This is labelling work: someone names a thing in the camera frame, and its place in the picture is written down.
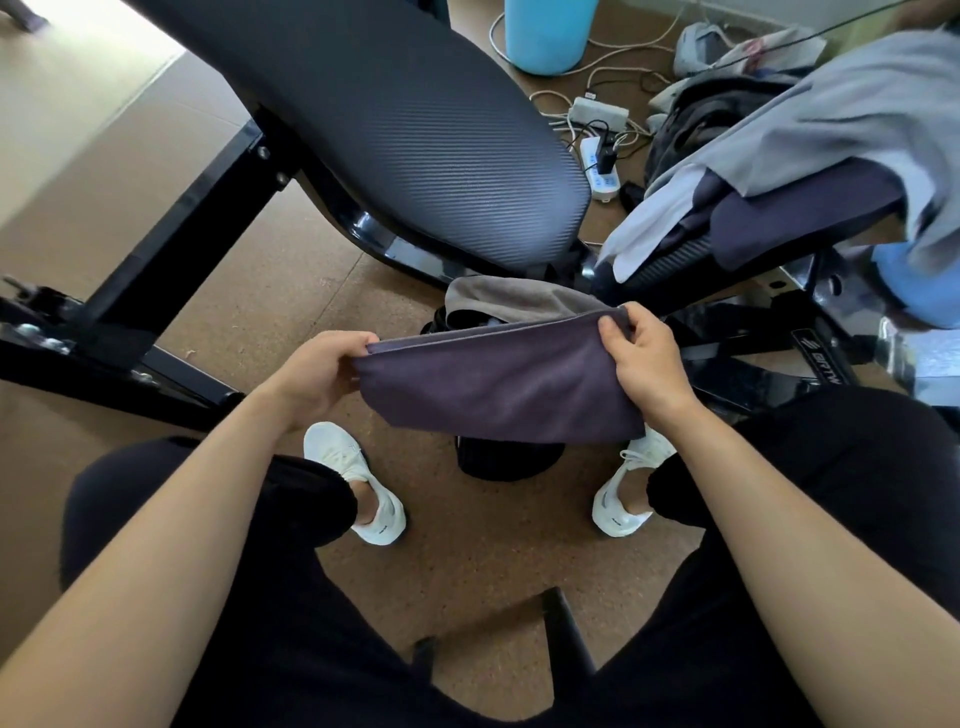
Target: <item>purple towel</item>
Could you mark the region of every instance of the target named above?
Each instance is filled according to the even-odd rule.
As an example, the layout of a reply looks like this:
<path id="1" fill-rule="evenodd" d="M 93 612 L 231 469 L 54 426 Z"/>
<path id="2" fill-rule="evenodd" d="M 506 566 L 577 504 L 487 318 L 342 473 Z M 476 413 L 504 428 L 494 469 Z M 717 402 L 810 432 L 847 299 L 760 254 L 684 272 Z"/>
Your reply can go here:
<path id="1" fill-rule="evenodd" d="M 594 311 L 382 341 L 353 360 L 364 401 L 396 427 L 521 443 L 608 443 L 643 436 L 616 380 Z"/>

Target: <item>black pants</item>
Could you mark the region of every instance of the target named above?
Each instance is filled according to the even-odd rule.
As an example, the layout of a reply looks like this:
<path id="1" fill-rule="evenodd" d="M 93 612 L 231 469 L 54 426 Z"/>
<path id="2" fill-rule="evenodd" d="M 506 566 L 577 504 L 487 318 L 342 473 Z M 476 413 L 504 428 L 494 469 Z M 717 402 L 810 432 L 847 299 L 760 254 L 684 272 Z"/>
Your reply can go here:
<path id="1" fill-rule="evenodd" d="M 739 430 L 834 518 L 960 618 L 957 443 L 932 410 L 887 392 L 837 388 Z M 173 439 L 122 449 L 77 478 L 63 526 L 64 587 L 193 446 Z M 579 704 L 528 722 L 817 724 L 679 458 L 657 470 L 649 494 L 666 518 L 704 526 L 703 542 Z M 345 533 L 355 516 L 356 502 L 339 475 L 298 458 L 275 458 L 178 725 L 498 724 L 414 678 L 326 578 L 314 547 Z M 175 524 L 171 531 L 175 535 Z"/>

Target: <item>sneaker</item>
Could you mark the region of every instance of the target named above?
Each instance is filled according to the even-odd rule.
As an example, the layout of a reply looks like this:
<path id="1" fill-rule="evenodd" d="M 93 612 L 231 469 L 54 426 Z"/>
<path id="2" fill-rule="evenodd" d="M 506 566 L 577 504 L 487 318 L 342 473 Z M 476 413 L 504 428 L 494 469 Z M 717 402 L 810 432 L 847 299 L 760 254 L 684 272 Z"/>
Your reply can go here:
<path id="1" fill-rule="evenodd" d="M 620 451 L 623 465 L 593 497 L 593 522 L 601 531 L 614 538 L 629 536 L 654 515 L 653 511 L 640 514 L 628 512 L 620 502 L 620 498 L 616 496 L 616 489 L 620 487 L 620 482 L 627 471 L 637 468 L 659 468 L 663 461 L 676 451 L 677 449 L 670 444 L 669 440 L 649 425 L 644 437 L 632 440 L 626 449 Z"/>
<path id="2" fill-rule="evenodd" d="M 380 504 L 371 522 L 351 526 L 357 536 L 375 546 L 387 546 L 400 537 L 407 527 L 403 503 L 373 477 L 360 444 L 346 430 L 334 423 L 311 425 L 303 436 L 303 457 L 326 465 L 346 481 L 370 483 Z"/>

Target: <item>hand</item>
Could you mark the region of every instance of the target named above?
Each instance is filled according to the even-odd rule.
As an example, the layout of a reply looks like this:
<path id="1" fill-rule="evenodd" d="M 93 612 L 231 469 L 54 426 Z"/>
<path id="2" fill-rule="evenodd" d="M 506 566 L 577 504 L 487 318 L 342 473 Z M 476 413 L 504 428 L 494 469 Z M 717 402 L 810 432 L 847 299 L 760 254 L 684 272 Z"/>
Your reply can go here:
<path id="1" fill-rule="evenodd" d="M 657 432 L 666 434 L 687 413 L 703 408 L 686 378 L 670 327 L 639 303 L 626 303 L 633 340 L 610 316 L 600 319 L 600 338 L 616 362 L 616 378 Z"/>
<path id="2" fill-rule="evenodd" d="M 343 395 L 358 388 L 350 359 L 366 356 L 367 345 L 379 341 L 369 331 L 324 331 L 297 349 L 251 394 L 279 405 L 288 427 L 308 427 Z"/>

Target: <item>forearm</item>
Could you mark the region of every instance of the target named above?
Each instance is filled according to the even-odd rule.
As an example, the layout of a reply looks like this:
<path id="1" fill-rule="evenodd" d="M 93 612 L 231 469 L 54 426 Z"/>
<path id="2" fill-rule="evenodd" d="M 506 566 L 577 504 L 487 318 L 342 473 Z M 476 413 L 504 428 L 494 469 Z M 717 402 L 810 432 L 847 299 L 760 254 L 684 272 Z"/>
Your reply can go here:
<path id="1" fill-rule="evenodd" d="M 665 432 L 771 638 L 833 726 L 948 725 L 960 625 L 704 407 Z"/>
<path id="2" fill-rule="evenodd" d="M 0 723 L 169 724 L 287 422 L 254 393 L 204 439 L 0 671 Z"/>

